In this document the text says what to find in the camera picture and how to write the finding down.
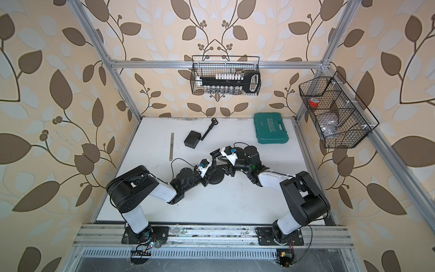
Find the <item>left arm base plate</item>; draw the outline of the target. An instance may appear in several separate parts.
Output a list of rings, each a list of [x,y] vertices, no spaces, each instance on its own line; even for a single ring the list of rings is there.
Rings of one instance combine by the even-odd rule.
[[[169,227],[148,225],[140,233],[135,233],[129,225],[126,225],[125,232],[122,236],[122,244],[157,244],[160,247],[168,240]]]

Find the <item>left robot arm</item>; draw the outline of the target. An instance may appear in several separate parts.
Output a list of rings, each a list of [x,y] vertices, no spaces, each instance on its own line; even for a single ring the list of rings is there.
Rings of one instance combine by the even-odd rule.
[[[168,204],[176,204],[184,198],[184,194],[199,184],[216,185],[224,179],[224,172],[208,166],[183,168],[169,183],[160,182],[149,170],[140,165],[133,170],[115,178],[106,186],[110,202],[128,227],[135,234],[147,231],[149,222],[141,207],[141,203],[149,195]]]

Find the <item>black mic stand rod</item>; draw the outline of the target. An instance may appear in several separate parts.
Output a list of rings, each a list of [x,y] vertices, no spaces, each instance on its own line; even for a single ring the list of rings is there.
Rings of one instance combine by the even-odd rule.
[[[217,150],[211,152],[210,155],[212,156],[212,166],[210,167],[210,169],[211,170],[215,170],[217,168],[220,169],[220,166],[217,165],[217,158],[222,156],[220,153],[220,149],[218,148]]]

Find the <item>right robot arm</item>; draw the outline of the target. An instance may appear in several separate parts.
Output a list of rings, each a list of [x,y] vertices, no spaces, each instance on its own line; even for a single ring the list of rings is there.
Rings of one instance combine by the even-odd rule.
[[[314,179],[306,171],[295,175],[270,170],[262,164],[254,146],[244,149],[227,146],[220,150],[219,160],[226,162],[226,175],[244,173],[259,187],[279,190],[283,193],[289,212],[273,223],[275,240],[285,239],[301,227],[309,225],[330,211],[330,204]]]

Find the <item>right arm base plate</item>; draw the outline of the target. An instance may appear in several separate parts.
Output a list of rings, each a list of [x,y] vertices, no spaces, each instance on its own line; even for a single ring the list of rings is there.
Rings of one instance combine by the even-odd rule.
[[[261,246],[303,246],[304,239],[300,230],[295,230],[287,235],[282,234],[277,227],[257,227],[255,229],[258,243]]]

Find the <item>black round base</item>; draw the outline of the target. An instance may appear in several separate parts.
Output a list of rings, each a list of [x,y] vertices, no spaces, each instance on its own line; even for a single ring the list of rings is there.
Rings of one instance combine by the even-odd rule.
[[[243,148],[241,148],[241,147],[235,147],[234,148],[234,150],[235,150],[235,153],[239,156],[239,155],[244,155],[245,154],[245,151],[244,151],[244,149]]]
[[[212,172],[208,175],[207,183],[211,185],[217,185],[223,181],[224,177],[225,173],[221,169],[217,168],[212,170]]]

